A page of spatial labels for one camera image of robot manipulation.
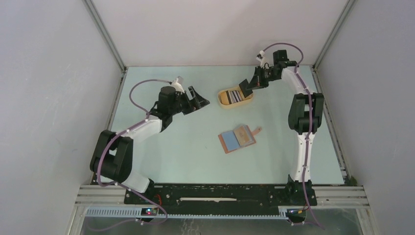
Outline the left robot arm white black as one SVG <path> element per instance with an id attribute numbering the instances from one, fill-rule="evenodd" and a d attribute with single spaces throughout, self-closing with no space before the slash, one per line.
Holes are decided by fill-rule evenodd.
<path id="1" fill-rule="evenodd" d="M 147 118 L 119 133 L 100 133 L 90 162 L 90 170 L 97 174 L 99 182 L 105 179 L 108 184 L 119 183 L 135 190 L 136 198 L 143 204 L 154 200 L 155 191 L 149 187 L 152 180 L 133 169 L 134 144 L 164 131 L 174 115 L 188 115 L 210 104 L 192 86 L 188 89 L 189 94 L 177 86 L 162 87 Z"/>

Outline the yellow credit card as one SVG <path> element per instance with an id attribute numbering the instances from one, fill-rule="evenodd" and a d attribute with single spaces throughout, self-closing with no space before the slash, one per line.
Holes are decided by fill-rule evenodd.
<path id="1" fill-rule="evenodd" d="M 240 146 L 249 145 L 254 141 L 252 133 L 246 125 L 241 125 L 235 128 L 233 132 Z"/>

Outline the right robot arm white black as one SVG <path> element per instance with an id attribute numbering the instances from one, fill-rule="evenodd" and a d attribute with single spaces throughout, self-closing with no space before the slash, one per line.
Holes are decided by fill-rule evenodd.
<path id="1" fill-rule="evenodd" d="M 260 65 L 255 67 L 252 79 L 244 80 L 239 85 L 243 94 L 266 88 L 271 81 L 277 80 L 284 81 L 294 91 L 288 125 L 297 134 L 298 156 L 288 175 L 284 197 L 289 204 L 296 205 L 304 199 L 304 193 L 312 190 L 309 165 L 312 143 L 323 120 L 324 96 L 307 85 L 299 73 L 298 62 L 289 60 L 286 50 L 273 53 L 272 65 L 268 63 L 263 50 L 256 58 Z"/>

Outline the brown leather card holder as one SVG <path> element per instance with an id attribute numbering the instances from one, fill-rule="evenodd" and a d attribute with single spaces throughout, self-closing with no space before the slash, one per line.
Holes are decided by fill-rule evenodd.
<path id="1" fill-rule="evenodd" d="M 240 125 L 233 130 L 219 134 L 218 139 L 225 154 L 229 154 L 241 148 L 256 144 L 255 136 L 261 131 L 262 127 L 251 130 L 248 125 Z"/>

